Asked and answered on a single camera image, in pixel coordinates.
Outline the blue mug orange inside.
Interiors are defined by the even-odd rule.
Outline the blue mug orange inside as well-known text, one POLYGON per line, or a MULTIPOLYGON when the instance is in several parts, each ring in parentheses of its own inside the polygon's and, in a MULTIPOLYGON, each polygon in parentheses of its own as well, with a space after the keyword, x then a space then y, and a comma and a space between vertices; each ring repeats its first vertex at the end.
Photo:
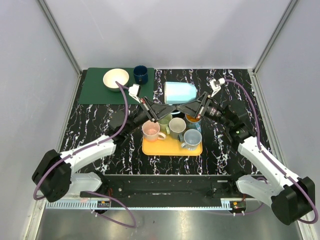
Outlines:
POLYGON ((185 114, 184 116, 185 122, 186 122, 186 128, 197 130, 198 132, 202 132, 201 130, 201 120, 194 118, 190 115, 185 114))

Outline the grey faceted mug white inside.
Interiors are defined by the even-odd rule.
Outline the grey faceted mug white inside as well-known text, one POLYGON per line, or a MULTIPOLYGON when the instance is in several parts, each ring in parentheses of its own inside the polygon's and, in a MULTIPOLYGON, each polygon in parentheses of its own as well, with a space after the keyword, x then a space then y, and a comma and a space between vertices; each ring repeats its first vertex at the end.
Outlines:
POLYGON ((184 119, 179 117, 174 117, 168 124, 170 136, 180 142, 183 142, 183 134, 186 130, 186 122, 184 119))

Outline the light blue faceted mug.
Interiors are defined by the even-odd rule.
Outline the light blue faceted mug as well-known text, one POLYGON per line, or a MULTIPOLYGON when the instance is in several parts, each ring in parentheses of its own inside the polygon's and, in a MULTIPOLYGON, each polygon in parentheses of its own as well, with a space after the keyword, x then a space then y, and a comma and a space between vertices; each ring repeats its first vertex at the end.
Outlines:
POLYGON ((164 103, 167 105, 184 104, 197 97, 197 88, 186 82, 165 82, 164 103))

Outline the pale grey-blue mug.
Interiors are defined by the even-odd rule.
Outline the pale grey-blue mug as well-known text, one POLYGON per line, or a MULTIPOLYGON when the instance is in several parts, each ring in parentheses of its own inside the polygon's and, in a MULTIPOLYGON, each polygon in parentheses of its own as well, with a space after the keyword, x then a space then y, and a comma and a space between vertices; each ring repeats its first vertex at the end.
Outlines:
POLYGON ((196 129, 188 129, 183 135, 181 147, 189 151, 195 151, 202 142, 202 134, 196 129))

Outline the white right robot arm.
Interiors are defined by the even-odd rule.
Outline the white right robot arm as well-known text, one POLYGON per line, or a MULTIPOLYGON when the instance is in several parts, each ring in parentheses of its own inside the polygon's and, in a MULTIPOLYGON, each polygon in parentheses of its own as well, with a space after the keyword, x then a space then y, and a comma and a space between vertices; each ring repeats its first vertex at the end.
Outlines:
POLYGON ((235 199, 243 194, 256 198, 269 206, 285 225, 295 221, 305 224, 318 221, 315 183, 309 177, 299 177, 268 152, 261 145, 260 136, 252 133, 231 105, 221 109, 205 92, 196 100, 178 105, 159 104, 143 97, 140 106, 153 122, 178 110, 196 119, 207 117, 220 123, 225 128, 229 145, 253 163, 269 182, 265 184, 251 175, 242 175, 227 185, 228 195, 235 199))

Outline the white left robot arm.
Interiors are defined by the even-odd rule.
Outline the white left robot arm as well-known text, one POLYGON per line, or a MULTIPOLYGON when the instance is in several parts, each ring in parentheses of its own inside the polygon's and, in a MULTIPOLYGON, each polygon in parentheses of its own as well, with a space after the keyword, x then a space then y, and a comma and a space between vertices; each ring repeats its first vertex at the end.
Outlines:
POLYGON ((53 203, 68 192, 79 194, 86 191, 103 198, 108 193, 108 186, 102 177, 97 173, 93 176, 82 173, 77 181, 77 172, 98 159, 113 155, 145 122, 157 123, 174 110, 173 105, 157 104, 151 107, 142 105, 132 112, 127 109, 118 111, 111 116, 106 134, 99 138, 68 151, 47 151, 31 177, 36 185, 33 198, 53 203))

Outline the light green ceramic mug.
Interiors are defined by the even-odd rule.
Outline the light green ceramic mug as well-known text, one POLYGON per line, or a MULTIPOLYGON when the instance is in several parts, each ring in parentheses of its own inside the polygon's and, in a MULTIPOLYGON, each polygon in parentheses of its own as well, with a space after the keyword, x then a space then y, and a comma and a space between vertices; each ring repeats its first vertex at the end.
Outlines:
POLYGON ((166 135, 170 134, 170 127, 169 127, 169 123, 170 121, 173 119, 173 116, 171 113, 169 113, 168 115, 166 115, 164 118, 160 119, 158 121, 158 124, 160 126, 160 131, 166 135))

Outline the pink ceramic mug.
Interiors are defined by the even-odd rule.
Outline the pink ceramic mug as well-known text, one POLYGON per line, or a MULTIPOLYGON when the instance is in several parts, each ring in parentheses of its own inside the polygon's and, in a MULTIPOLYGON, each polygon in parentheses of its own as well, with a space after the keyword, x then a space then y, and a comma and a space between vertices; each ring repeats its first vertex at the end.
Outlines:
POLYGON ((157 122, 148 120, 142 125, 141 129, 144 139, 148 142, 166 139, 166 135, 161 132, 160 125, 157 122))

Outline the dark blue mug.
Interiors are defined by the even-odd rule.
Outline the dark blue mug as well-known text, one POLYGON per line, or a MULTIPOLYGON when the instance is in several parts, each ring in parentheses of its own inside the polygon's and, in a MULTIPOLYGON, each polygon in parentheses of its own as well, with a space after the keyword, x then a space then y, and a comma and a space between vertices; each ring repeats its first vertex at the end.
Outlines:
POLYGON ((133 75, 136 84, 145 85, 148 82, 148 68, 144 65, 136 66, 133 75))

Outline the yellow plastic tray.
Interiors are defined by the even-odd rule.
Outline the yellow plastic tray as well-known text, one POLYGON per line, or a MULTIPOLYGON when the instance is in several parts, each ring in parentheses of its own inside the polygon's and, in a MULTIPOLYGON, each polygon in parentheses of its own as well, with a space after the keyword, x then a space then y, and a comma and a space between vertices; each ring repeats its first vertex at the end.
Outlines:
POLYGON ((203 152, 202 143, 196 150, 188 150, 181 147, 177 139, 167 136, 165 140, 156 140, 153 142, 142 140, 142 152, 148 156, 199 156, 203 152))

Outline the cream ceramic bowl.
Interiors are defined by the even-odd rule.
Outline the cream ceramic bowl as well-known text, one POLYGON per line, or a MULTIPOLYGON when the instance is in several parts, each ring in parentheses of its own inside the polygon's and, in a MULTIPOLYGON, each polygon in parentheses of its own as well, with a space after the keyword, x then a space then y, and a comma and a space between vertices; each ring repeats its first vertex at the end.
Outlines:
POLYGON ((121 68, 114 68, 107 71, 103 78, 103 84, 105 87, 112 92, 119 92, 120 87, 118 84, 127 87, 129 84, 129 73, 121 68))

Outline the green table mat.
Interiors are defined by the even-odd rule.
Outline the green table mat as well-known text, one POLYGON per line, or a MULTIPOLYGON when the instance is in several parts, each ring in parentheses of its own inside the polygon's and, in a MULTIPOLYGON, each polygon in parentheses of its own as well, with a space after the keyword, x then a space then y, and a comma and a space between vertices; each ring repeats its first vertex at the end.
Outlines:
MULTIPOLYGON (((124 105, 121 92, 111 91, 103 84, 103 76, 110 68, 87 69, 78 104, 80 105, 124 105)), ((148 82, 141 86, 139 96, 149 100, 154 96, 155 69, 148 68, 148 82)))

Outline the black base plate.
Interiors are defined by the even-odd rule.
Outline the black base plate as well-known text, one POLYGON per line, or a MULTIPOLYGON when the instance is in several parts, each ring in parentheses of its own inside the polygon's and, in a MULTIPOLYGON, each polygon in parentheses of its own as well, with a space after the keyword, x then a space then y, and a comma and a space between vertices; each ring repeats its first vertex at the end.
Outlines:
POLYGON ((229 175, 106 175, 96 193, 117 200, 133 196, 172 195, 174 197, 244 197, 229 175))

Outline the right aluminium frame post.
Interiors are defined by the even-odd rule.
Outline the right aluminium frame post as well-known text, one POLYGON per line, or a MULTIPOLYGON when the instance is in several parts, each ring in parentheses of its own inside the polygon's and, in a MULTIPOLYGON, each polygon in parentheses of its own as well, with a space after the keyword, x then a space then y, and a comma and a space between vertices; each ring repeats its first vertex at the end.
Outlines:
POLYGON ((290 16, 292 15, 293 11, 295 10, 295 8, 299 2, 300 2, 299 0, 290 0, 289 1, 289 3, 287 5, 287 7, 285 8, 279 22, 277 23, 274 31, 272 32, 271 37, 269 38, 264 50, 262 51, 262 54, 260 55, 254 68, 252 69, 252 72, 254 75, 256 75, 258 73, 258 71, 260 70, 260 68, 262 67, 267 56, 269 55, 274 44, 276 43, 277 38, 281 34, 283 28, 285 27, 287 21, 289 20, 290 16))

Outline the left aluminium frame post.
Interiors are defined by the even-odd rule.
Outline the left aluminium frame post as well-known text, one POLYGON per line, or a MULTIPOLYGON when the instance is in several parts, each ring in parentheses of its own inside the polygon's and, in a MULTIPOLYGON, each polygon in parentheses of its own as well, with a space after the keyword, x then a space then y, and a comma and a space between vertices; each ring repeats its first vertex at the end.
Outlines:
POLYGON ((62 31, 60 30, 57 21, 55 20, 55 17, 50 10, 47 1, 46 0, 36 0, 37 4, 39 5, 41 11, 45 15, 45 18, 47 19, 54 35, 56 36, 60 46, 62 47, 62 50, 64 51, 66 57, 68 58, 71 66, 73 67, 74 71, 77 73, 78 76, 82 74, 82 68, 78 64, 76 58, 74 57, 66 39, 63 36, 62 31))

